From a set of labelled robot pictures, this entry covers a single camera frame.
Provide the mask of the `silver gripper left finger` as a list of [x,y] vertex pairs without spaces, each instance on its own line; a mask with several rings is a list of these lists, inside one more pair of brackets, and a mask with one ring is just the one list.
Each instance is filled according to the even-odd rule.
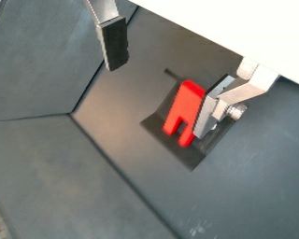
[[96,26],[108,71],[117,70],[130,58],[126,17],[115,0],[84,0]]

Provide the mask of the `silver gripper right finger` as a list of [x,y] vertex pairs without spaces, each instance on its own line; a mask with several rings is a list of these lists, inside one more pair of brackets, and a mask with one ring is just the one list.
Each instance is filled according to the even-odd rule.
[[278,77],[269,67],[243,58],[237,77],[226,76],[208,89],[196,118],[195,137],[202,139],[226,116],[238,120],[247,109],[243,102],[266,93]]

